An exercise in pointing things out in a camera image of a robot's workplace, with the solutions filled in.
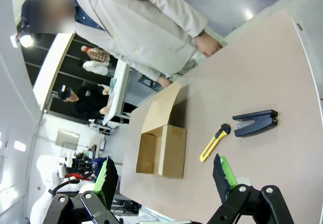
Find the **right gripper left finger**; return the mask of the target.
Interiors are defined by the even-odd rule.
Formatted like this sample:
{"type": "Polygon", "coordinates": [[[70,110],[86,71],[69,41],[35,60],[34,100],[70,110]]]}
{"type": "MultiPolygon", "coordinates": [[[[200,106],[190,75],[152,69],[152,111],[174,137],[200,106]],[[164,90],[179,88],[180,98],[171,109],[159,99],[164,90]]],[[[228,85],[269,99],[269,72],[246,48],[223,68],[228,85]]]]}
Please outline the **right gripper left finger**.
{"type": "Polygon", "coordinates": [[[57,194],[51,201],[43,223],[119,223],[111,212],[118,180],[115,163],[108,157],[93,190],[84,191],[73,198],[57,194]]]}

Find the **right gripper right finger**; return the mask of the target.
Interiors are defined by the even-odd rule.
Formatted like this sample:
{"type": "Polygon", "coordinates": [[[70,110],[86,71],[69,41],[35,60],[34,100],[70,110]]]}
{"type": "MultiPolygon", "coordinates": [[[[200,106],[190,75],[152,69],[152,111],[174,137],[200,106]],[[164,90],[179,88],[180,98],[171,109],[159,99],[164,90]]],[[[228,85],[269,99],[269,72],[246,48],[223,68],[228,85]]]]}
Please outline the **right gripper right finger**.
{"type": "Polygon", "coordinates": [[[277,186],[257,190],[252,185],[239,184],[227,159],[218,154],[212,176],[222,204],[208,223],[238,223],[242,216],[251,216],[255,223],[294,223],[277,186]]]}

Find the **person's right hand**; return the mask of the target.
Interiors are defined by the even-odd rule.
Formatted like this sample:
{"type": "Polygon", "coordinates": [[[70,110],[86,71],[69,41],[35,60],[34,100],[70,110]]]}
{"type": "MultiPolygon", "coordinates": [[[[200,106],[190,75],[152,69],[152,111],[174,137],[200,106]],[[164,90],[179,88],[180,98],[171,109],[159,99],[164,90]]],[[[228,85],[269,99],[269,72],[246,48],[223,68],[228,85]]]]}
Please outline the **person's right hand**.
{"type": "Polygon", "coordinates": [[[160,84],[163,88],[167,88],[170,86],[173,82],[169,80],[168,78],[164,76],[159,76],[159,78],[156,81],[158,84],[160,84]]]}

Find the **person's left hand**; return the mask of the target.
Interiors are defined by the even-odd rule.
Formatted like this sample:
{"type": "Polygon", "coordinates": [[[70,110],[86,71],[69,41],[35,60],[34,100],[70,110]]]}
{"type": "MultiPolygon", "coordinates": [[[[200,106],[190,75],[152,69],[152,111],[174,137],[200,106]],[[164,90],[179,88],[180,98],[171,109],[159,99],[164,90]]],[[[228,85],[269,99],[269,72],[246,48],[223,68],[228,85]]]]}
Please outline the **person's left hand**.
{"type": "Polygon", "coordinates": [[[194,38],[197,48],[207,58],[214,55],[216,52],[221,50],[223,46],[211,37],[208,33],[203,32],[202,34],[194,38]]]}

